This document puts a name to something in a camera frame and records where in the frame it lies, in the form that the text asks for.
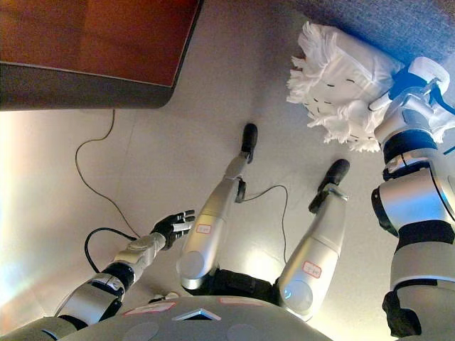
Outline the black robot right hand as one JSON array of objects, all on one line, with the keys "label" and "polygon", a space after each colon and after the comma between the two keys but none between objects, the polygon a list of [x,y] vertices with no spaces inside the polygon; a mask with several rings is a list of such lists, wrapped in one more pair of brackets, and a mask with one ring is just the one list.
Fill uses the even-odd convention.
[{"label": "black robot right hand", "polygon": [[449,72],[436,61],[427,57],[417,57],[395,74],[392,79],[392,87],[368,105],[370,111],[382,109],[403,91],[412,87],[419,90],[429,87],[429,102],[431,104],[437,103],[447,112],[454,114],[454,108],[448,105],[442,97],[450,84]]}]

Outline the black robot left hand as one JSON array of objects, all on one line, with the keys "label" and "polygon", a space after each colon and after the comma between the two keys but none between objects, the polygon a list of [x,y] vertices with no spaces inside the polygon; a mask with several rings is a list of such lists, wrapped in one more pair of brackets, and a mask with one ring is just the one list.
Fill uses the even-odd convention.
[{"label": "black robot left hand", "polygon": [[186,210],[169,215],[157,222],[152,233],[159,233],[165,238],[166,242],[162,250],[167,251],[177,239],[187,235],[193,226],[195,218],[194,210]]}]

